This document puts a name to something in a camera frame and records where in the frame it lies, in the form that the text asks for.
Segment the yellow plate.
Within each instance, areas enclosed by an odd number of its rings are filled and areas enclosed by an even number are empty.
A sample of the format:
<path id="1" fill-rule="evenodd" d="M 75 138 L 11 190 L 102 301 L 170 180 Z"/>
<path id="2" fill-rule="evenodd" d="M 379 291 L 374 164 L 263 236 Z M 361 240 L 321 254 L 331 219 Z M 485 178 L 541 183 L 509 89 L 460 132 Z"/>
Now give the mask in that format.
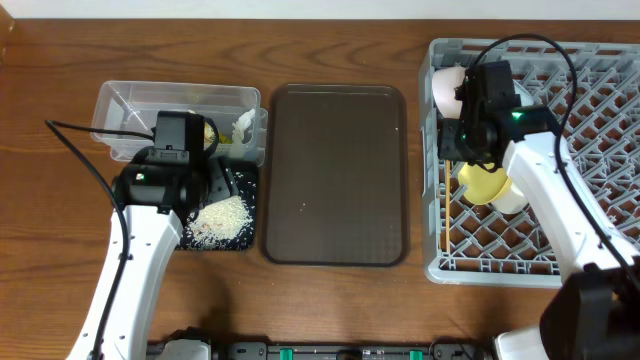
<path id="1" fill-rule="evenodd" d="M 464 164 L 457 175 L 458 183 L 466 190 L 463 196 L 474 205 L 485 205 L 503 196 L 511 187 L 512 180 L 499 168 L 490 173 L 478 165 Z"/>

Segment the green red snack wrapper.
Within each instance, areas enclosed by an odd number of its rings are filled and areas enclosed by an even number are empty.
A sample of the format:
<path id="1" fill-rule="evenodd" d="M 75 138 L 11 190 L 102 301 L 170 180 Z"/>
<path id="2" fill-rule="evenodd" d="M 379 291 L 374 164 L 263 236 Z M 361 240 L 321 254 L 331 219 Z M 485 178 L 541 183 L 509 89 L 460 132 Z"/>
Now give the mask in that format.
<path id="1" fill-rule="evenodd" d="M 212 145 L 214 142 L 218 142 L 219 144 L 231 145 L 232 139 L 228 136 L 225 136 L 220 131 L 216 132 L 210 124 L 205 124 L 204 143 L 207 145 Z"/>

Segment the light blue bowl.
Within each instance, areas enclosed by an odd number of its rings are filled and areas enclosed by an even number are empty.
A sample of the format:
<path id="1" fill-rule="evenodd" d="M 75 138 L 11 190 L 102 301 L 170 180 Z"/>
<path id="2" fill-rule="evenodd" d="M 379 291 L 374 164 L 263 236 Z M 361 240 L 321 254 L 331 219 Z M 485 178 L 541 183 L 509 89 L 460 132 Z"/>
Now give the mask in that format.
<path id="1" fill-rule="evenodd" d="M 535 104 L 534 99 L 529 94 L 529 92 L 516 80 L 513 81 L 514 91 L 517 95 L 520 96 L 521 106 L 527 107 Z"/>

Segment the white cup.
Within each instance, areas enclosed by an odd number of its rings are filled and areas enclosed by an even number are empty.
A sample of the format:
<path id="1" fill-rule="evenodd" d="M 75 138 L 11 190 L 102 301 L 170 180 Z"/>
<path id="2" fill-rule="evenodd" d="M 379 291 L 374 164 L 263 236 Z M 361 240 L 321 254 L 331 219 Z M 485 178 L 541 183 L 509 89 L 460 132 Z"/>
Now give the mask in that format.
<path id="1" fill-rule="evenodd" d="M 491 202 L 493 208 L 503 214 L 516 214 L 522 211 L 528 201 L 515 183 L 501 196 Z"/>

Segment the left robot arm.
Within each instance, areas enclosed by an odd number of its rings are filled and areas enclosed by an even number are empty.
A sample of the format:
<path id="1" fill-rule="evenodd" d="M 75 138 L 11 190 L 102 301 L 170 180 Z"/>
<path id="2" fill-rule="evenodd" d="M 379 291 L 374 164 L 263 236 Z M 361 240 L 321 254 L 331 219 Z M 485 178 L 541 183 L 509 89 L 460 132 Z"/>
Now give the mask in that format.
<path id="1" fill-rule="evenodd" d="M 231 171 L 205 142 L 214 121 L 161 111 L 147 139 L 111 183 L 105 262 L 72 359 L 143 359 L 168 262 L 188 216 L 236 193 Z"/>

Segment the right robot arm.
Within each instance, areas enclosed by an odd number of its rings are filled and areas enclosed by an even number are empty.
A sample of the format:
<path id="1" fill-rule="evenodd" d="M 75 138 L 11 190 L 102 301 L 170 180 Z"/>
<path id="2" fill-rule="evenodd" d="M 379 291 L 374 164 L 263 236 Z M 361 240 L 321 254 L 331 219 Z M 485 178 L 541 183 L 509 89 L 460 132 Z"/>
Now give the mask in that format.
<path id="1" fill-rule="evenodd" d="M 639 251 L 613 227 L 545 105 L 525 106 L 506 61 L 438 70 L 438 156 L 502 170 L 537 217 L 562 286 L 538 324 L 494 340 L 500 359 L 636 359 Z"/>

